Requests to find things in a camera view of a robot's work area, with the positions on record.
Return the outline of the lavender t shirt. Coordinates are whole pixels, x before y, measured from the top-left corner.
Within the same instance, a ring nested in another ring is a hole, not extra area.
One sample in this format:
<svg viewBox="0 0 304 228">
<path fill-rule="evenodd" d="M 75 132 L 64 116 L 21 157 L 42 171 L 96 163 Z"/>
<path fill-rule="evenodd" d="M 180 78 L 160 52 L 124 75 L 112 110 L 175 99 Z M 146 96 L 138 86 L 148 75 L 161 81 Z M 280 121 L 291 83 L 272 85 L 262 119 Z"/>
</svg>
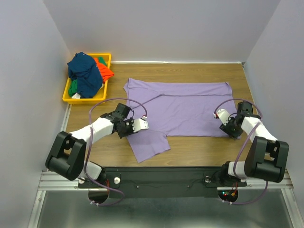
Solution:
<svg viewBox="0 0 304 228">
<path fill-rule="evenodd" d="M 236 112 L 229 83 L 161 83 L 129 78 L 124 85 L 134 118 L 147 114 L 148 130 L 129 136 L 138 163 L 170 150 L 169 136 L 226 137 L 214 118 L 222 103 Z"/>
</svg>

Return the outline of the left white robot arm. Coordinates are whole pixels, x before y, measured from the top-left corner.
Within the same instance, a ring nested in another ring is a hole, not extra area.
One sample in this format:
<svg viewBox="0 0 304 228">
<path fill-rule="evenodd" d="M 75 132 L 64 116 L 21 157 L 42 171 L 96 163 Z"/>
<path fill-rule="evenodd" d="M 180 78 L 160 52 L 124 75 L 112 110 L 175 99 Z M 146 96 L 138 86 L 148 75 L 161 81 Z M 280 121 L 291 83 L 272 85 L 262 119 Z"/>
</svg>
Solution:
<svg viewBox="0 0 304 228">
<path fill-rule="evenodd" d="M 61 131 L 50 149 L 45 166 L 60 176 L 74 181 L 89 180 L 95 187 L 103 187 L 105 172 L 100 165 L 89 161 L 93 143 L 117 133 L 120 138 L 148 129 L 146 116 L 128 117 L 132 108 L 119 103 L 116 109 L 105 113 L 94 122 L 70 133 Z"/>
</svg>

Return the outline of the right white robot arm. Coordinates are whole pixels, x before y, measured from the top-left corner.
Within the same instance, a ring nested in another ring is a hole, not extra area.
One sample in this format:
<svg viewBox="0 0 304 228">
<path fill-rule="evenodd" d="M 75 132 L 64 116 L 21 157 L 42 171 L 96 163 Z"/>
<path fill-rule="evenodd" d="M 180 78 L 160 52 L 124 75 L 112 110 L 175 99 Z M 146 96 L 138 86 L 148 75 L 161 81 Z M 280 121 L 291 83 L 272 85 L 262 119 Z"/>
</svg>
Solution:
<svg viewBox="0 0 304 228">
<path fill-rule="evenodd" d="M 239 99 L 237 111 L 230 114 L 218 105 L 213 113 L 221 121 L 219 127 L 230 138 L 236 140 L 242 133 L 247 134 L 245 142 L 251 142 L 244 161 L 239 158 L 244 151 L 241 147 L 234 161 L 226 162 L 219 173 L 219 181 L 230 185 L 248 178 L 280 183 L 285 175 L 289 145 L 274 137 L 263 124 L 263 115 L 252 102 Z"/>
</svg>

